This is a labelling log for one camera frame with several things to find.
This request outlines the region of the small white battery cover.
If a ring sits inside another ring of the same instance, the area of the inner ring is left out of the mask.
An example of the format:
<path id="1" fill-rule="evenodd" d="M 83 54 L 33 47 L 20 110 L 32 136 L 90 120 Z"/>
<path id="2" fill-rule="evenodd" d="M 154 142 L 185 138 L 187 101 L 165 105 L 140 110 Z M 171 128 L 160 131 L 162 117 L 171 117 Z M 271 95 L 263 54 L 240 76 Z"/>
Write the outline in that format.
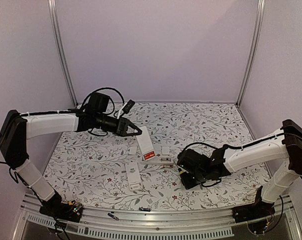
<path id="1" fill-rule="evenodd" d="M 161 147 L 161 152 L 162 152 L 163 155 L 169 155 L 170 148 L 168 146 L 162 146 Z"/>

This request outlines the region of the white remote control with batteries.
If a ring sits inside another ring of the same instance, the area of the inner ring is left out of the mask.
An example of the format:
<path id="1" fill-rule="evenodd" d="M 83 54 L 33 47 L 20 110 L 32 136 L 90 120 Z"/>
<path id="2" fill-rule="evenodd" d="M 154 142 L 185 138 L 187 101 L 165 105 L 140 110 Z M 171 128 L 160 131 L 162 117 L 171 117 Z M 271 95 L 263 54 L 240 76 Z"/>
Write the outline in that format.
<path id="1" fill-rule="evenodd" d="M 148 160 L 140 161 L 142 165 L 168 165 L 172 166 L 174 164 L 173 159 L 170 157 L 154 157 Z"/>

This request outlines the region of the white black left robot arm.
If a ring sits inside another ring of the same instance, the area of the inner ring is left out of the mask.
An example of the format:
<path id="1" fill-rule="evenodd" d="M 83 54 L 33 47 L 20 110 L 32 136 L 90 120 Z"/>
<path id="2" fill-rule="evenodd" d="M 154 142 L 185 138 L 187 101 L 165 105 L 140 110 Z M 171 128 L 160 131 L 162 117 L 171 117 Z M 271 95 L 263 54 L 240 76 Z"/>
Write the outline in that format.
<path id="1" fill-rule="evenodd" d="M 124 115 L 135 101 L 122 101 L 117 116 L 107 113 L 114 101 L 103 94 L 105 89 L 91 92 L 81 106 L 67 110 L 21 113 L 9 110 L 0 129 L 0 164 L 7 165 L 14 180 L 22 179 L 46 209 L 61 217 L 65 206 L 59 193 L 45 180 L 43 171 L 60 133 L 92 132 L 93 129 L 119 137 L 138 136 L 141 128 Z"/>

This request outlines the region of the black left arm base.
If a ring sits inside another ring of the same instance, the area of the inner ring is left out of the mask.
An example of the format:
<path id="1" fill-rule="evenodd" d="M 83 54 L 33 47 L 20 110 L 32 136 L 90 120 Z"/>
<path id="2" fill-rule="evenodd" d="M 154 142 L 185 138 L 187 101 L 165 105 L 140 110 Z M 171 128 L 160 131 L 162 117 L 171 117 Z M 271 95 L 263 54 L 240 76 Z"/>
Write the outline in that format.
<path id="1" fill-rule="evenodd" d="M 52 198 L 48 201 L 43 201 L 39 212 L 59 220 L 79 223 L 82 217 L 83 204 L 75 200 L 63 202 L 61 199 Z"/>

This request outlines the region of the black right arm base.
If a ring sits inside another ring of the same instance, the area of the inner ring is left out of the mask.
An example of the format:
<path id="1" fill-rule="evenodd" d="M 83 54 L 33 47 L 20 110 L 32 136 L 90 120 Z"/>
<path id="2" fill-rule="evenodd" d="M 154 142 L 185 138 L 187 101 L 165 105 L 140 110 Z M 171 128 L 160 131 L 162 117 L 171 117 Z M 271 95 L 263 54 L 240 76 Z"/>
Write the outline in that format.
<path id="1" fill-rule="evenodd" d="M 266 203 L 263 201 L 232 208 L 232 217 L 236 223 L 267 217 L 274 213 L 274 203 Z"/>

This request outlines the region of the white air conditioner remote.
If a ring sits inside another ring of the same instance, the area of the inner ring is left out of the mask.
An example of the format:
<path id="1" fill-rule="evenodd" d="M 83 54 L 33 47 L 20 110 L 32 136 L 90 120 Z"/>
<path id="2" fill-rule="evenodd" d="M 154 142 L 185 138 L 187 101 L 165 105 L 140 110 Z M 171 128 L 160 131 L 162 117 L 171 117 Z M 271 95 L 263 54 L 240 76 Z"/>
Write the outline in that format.
<path id="1" fill-rule="evenodd" d="M 140 172 L 137 162 L 130 161 L 125 165 L 128 186 L 131 191 L 139 191 L 143 189 Z"/>

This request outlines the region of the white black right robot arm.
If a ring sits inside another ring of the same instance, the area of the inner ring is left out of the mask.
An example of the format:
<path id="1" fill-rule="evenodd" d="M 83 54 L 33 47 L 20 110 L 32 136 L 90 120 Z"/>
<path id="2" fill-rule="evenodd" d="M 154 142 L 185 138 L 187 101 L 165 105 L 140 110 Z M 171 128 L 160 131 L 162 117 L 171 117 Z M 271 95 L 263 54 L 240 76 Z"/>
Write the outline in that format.
<path id="1" fill-rule="evenodd" d="M 248 144 L 225 144 L 214 148 L 211 156 L 200 154 L 187 145 L 177 159 L 177 166 L 184 170 L 181 181 L 187 190 L 207 181 L 221 181 L 246 167 L 283 160 L 271 179 L 257 191 L 255 203 L 250 205 L 249 214 L 260 218 L 302 176 L 302 128 L 287 119 L 280 129 Z"/>

